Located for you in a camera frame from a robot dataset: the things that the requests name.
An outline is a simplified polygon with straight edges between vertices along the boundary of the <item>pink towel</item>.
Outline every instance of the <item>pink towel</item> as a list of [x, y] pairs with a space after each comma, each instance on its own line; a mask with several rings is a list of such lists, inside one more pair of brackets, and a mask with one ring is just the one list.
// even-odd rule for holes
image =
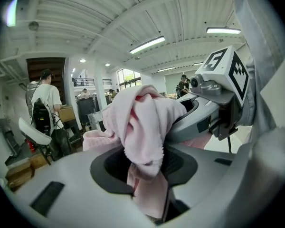
[[[168, 187], [160, 172], [163, 142], [175, 120], [185, 113], [182, 104], [163, 97], [152, 85], [130, 87], [118, 93], [102, 111], [106, 131], [84, 134], [84, 151], [93, 148], [103, 153], [124, 146], [124, 153], [132, 162], [127, 183], [134, 187], [133, 200], [143, 213], [154, 218], [162, 217]], [[202, 148], [209, 136], [203, 137]], [[200, 142], [193, 142], [201, 147]]]

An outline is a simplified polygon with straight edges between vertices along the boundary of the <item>railing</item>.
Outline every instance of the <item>railing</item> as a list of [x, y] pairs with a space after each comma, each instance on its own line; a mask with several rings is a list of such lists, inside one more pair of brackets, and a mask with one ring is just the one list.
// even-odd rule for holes
[[112, 80], [111, 79], [103, 79], [103, 85], [111, 86], [112, 85]]
[[94, 79], [93, 78], [72, 78], [74, 83], [74, 87], [76, 86], [94, 86]]

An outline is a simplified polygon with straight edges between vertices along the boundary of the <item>fire extinguisher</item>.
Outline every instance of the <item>fire extinguisher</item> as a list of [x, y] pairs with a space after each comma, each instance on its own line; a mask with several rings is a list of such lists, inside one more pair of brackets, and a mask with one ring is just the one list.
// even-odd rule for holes
[[35, 152], [35, 147], [34, 147], [33, 143], [30, 140], [28, 140], [28, 139], [26, 139], [26, 142], [29, 145], [29, 149], [31, 150], [31, 152], [34, 153]]

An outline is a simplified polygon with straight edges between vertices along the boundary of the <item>tube light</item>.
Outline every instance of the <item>tube light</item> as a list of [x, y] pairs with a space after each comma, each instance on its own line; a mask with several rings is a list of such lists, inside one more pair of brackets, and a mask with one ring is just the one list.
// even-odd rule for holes
[[17, 1], [13, 0], [6, 11], [6, 25], [8, 27], [12, 27], [16, 25], [16, 7], [17, 7]]
[[157, 70], [157, 72], [163, 72], [163, 71], [167, 71], [167, 70], [170, 70], [170, 69], [175, 69], [175, 67], [169, 67], [169, 68], [164, 68], [164, 69], [161, 69], [161, 70]]
[[144, 43], [144, 44], [142, 44], [142, 45], [140, 45], [140, 46], [138, 46], [138, 47], [136, 47], [136, 48], [130, 50], [130, 53], [131, 53], [131, 54], [134, 54], [134, 53], [136, 53], [136, 52], [139, 52], [139, 51], [141, 51], [141, 50], [144, 50], [145, 48], [148, 48], [148, 47], [153, 46], [153, 45], [155, 45], [155, 44], [157, 44], [157, 43], [160, 43], [160, 42], [162, 42], [162, 41], [164, 41], [164, 40], [165, 40], [165, 37], [164, 37], [164, 36], [160, 36], [160, 37], [157, 37], [157, 38], [155, 38], [155, 39], [149, 40], [149, 41], [147, 41], [146, 43]]
[[207, 33], [227, 33], [227, 34], [239, 34], [241, 33], [240, 29], [237, 28], [219, 28], [219, 27], [212, 27], [207, 28]]

